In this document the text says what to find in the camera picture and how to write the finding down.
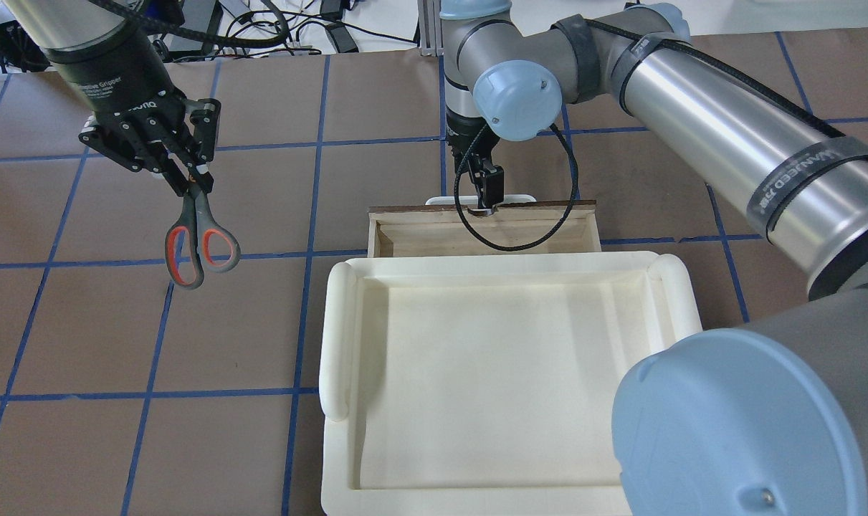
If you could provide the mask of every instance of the grid of tape lines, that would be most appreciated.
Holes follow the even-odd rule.
[[[800,78],[798,78],[797,71],[794,67],[794,62],[792,62],[791,56],[788,54],[788,50],[784,43],[784,38],[781,33],[775,33],[774,38],[780,44],[781,51],[783,53],[784,58],[786,59],[786,64],[790,73],[794,79],[794,82],[798,88],[798,93],[800,94],[800,98],[803,99],[804,107],[810,109],[810,104],[807,98],[807,94],[804,91],[803,85],[801,84]],[[85,399],[86,401],[102,401],[103,399],[135,399],[136,401],[142,401],[143,407],[141,409],[140,421],[138,428],[136,428],[136,438],[135,445],[133,445],[133,453],[131,458],[131,463],[127,471],[125,471],[125,492],[123,493],[123,501],[121,507],[121,513],[127,514],[129,512],[129,507],[131,507],[131,497],[133,492],[133,483],[135,482],[135,473],[138,471],[138,460],[141,455],[142,448],[145,444],[145,430],[146,430],[146,421],[148,420],[149,409],[151,405],[151,401],[155,401],[155,399],[163,399],[163,398],[231,398],[231,396],[289,396],[290,399],[290,422],[289,426],[287,426],[287,448],[286,448],[286,463],[284,464],[284,473],[283,473],[283,481],[282,484],[277,486],[277,496],[280,498],[280,513],[294,514],[295,510],[290,507],[290,497],[292,496],[292,478],[297,474],[297,471],[294,470],[294,452],[295,452],[295,444],[297,439],[306,438],[305,436],[297,435],[297,419],[298,412],[300,412],[300,401],[303,399],[303,396],[315,396],[317,394],[318,389],[315,386],[306,386],[303,385],[302,379],[302,364],[303,364],[303,356],[305,356],[305,339],[306,339],[306,326],[307,326],[307,311],[309,307],[309,297],[310,297],[310,281],[317,281],[315,278],[315,274],[313,274],[313,259],[317,257],[328,257],[328,256],[338,256],[342,257],[342,259],[346,257],[358,257],[364,255],[366,253],[365,249],[334,249],[333,251],[320,251],[316,249],[315,245],[315,235],[316,235],[316,219],[317,219],[317,205],[318,199],[320,196],[320,176],[321,176],[321,167],[323,160],[323,148],[329,148],[332,146],[348,146],[348,145],[372,145],[372,144],[382,144],[382,143],[421,143],[422,141],[437,141],[440,144],[440,194],[447,195],[447,186],[451,185],[450,178],[447,177],[451,174],[452,166],[448,163],[448,153],[447,153],[447,144],[446,137],[444,137],[444,92],[443,85],[441,82],[440,85],[440,131],[439,134],[431,134],[428,136],[420,136],[420,137],[408,137],[408,138],[375,138],[375,140],[328,140],[323,135],[325,132],[325,120],[326,120],[326,98],[328,97],[329,90],[329,73],[330,73],[330,57],[322,56],[317,58],[310,59],[324,59],[325,63],[323,63],[323,78],[322,78],[322,97],[320,102],[320,113],[318,118],[318,130],[315,135],[314,141],[309,141],[309,143],[276,143],[276,144],[256,144],[256,145],[237,145],[232,147],[218,147],[218,151],[254,151],[259,149],[283,149],[283,148],[308,148],[315,150],[315,170],[313,170],[313,187],[312,187],[312,200],[310,200],[310,214],[309,214],[309,234],[308,241],[305,249],[302,251],[296,252],[280,252],[279,254],[244,254],[243,260],[285,260],[285,259],[300,259],[303,264],[305,264],[305,268],[302,271],[302,296],[300,296],[300,316],[299,316],[299,328],[297,329],[297,348],[296,348],[296,363],[294,365],[294,373],[293,373],[293,382],[292,386],[289,388],[251,388],[251,389],[227,389],[227,390],[156,390],[155,379],[156,372],[158,372],[158,361],[161,356],[161,349],[163,346],[164,334],[167,330],[169,324],[169,310],[171,310],[173,293],[174,293],[174,285],[165,278],[163,283],[166,287],[165,296],[162,298],[161,311],[159,311],[159,323],[158,323],[158,332],[156,333],[156,342],[154,343],[154,352],[153,359],[149,365],[149,373],[148,373],[148,382],[146,383],[146,389],[138,392],[95,392],[95,393],[86,393],[86,392],[61,392],[54,394],[14,394],[14,382],[17,378],[17,372],[19,366],[21,365],[25,350],[29,347],[30,340],[30,332],[33,327],[33,322],[35,318],[35,314],[37,313],[38,308],[41,306],[43,302],[43,291],[46,287],[47,278],[49,272],[56,268],[74,268],[74,267],[132,267],[133,265],[162,265],[163,259],[155,256],[151,256],[147,259],[135,260],[135,261],[127,261],[127,260],[118,260],[118,261],[59,261],[56,259],[56,253],[58,249],[58,244],[61,241],[61,237],[67,225],[67,218],[69,218],[70,209],[73,205],[74,196],[77,193],[77,186],[79,186],[81,180],[81,174],[83,174],[84,167],[89,161],[102,159],[100,156],[97,156],[94,153],[90,153],[88,150],[84,150],[83,153],[79,154],[69,154],[68,156],[30,156],[23,158],[0,158],[0,163],[12,163],[12,161],[55,161],[55,160],[74,160],[77,164],[77,170],[74,173],[72,183],[70,185],[70,192],[67,195],[67,202],[64,205],[63,212],[58,214],[48,214],[48,216],[54,216],[55,218],[59,218],[57,223],[57,231],[54,233],[54,241],[53,244],[48,251],[47,260],[44,262],[0,262],[0,269],[34,269],[36,271],[42,271],[41,281],[38,285],[38,290],[34,294],[34,299],[32,300],[31,307],[28,310],[27,320],[24,321],[24,327],[22,330],[22,337],[20,339],[19,347],[16,351],[14,362],[12,363],[11,370],[9,371],[8,379],[6,382],[6,388],[2,394],[0,394],[0,432],[4,430],[4,414],[5,411],[11,407],[12,404],[18,402],[35,402],[35,401],[46,401],[46,402],[55,402],[55,401],[64,401],[65,399]],[[440,62],[440,75],[443,75],[443,63]],[[211,96],[215,96],[215,92],[217,92],[218,84],[221,79],[221,63],[217,62],[214,65],[214,79],[213,84],[211,84]],[[4,80],[4,83],[1,86],[0,91],[0,105],[1,102],[4,101],[4,94],[7,91],[8,86],[11,82],[11,76],[7,76]],[[614,133],[614,132],[639,132],[645,131],[646,128],[643,127],[615,127],[615,128],[572,128],[571,127],[571,117],[568,116],[568,111],[565,109],[562,113],[564,128],[563,132],[565,137],[567,137],[568,142],[571,145],[576,146],[576,141],[572,138],[573,135],[578,134],[598,134],[598,133]],[[867,123],[868,117],[852,117],[852,118],[834,118],[834,120],[830,120],[830,122],[834,123]],[[715,216],[715,225],[717,228],[716,234],[710,235],[699,235],[690,238],[681,238],[677,239],[676,237],[653,237],[653,238],[636,238],[636,239],[605,239],[603,241],[604,245],[620,245],[620,244],[680,244],[680,242],[719,242],[722,245],[723,258],[725,258],[726,265],[728,266],[728,270],[730,272],[730,279],[732,281],[736,301],[738,301],[738,307],[741,312],[742,320],[749,320],[748,310],[746,310],[746,304],[743,295],[743,287],[741,285],[741,281],[739,279],[738,272],[736,272],[736,266],[734,263],[734,259],[732,258],[731,252],[731,242],[737,241],[748,241],[749,239],[759,239],[758,235],[752,234],[729,234],[725,230],[725,225],[722,222],[721,211],[718,208],[715,195],[711,191],[710,187],[708,187],[709,197],[711,201],[711,208],[713,212],[713,216]],[[215,215],[219,219],[219,215],[217,213],[217,206],[214,207]],[[310,439],[321,439],[321,436],[312,435],[309,436]]]

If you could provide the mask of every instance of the white container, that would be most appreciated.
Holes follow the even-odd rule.
[[[700,331],[654,252],[355,259],[328,282],[330,516],[630,514],[611,405]]]

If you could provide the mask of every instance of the blue joint cap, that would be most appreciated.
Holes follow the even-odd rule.
[[[634,516],[867,516],[859,445],[828,386],[791,350],[709,330],[637,363],[611,410]]]
[[[689,22],[682,17],[682,10],[673,4],[638,4],[638,6],[630,6],[628,9],[650,9],[666,19],[672,31],[681,36],[686,42],[692,39],[692,32],[689,31]]]
[[[561,85],[554,73],[531,61],[505,61],[492,66],[472,88],[475,107],[505,140],[534,138],[561,113]]]
[[[509,11],[510,0],[443,0],[441,19],[479,19]]]

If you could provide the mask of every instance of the wooden drawer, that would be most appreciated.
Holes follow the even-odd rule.
[[[564,213],[567,201],[500,206],[486,218],[467,215],[469,224],[494,244],[520,245],[539,239]],[[597,252],[596,201],[577,201],[561,229],[547,242],[519,254]],[[505,254],[466,230],[454,206],[387,206],[369,209],[370,258],[392,256],[474,256]]]

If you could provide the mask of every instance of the scissors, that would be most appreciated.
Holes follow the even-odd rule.
[[[194,268],[194,276],[188,279],[183,278],[178,271],[178,262],[181,258],[181,249],[179,249],[181,235],[184,235],[185,245],[189,248],[191,266]],[[211,238],[214,236],[224,239],[230,248],[230,256],[223,261],[217,261],[214,255],[211,255]],[[211,215],[207,193],[201,190],[198,183],[190,180],[189,189],[182,196],[182,215],[178,216],[178,220],[166,234],[166,267],[169,268],[172,280],[179,287],[193,290],[204,283],[202,262],[215,273],[225,273],[237,266],[239,255],[239,242],[236,237],[217,224],[214,216]]]

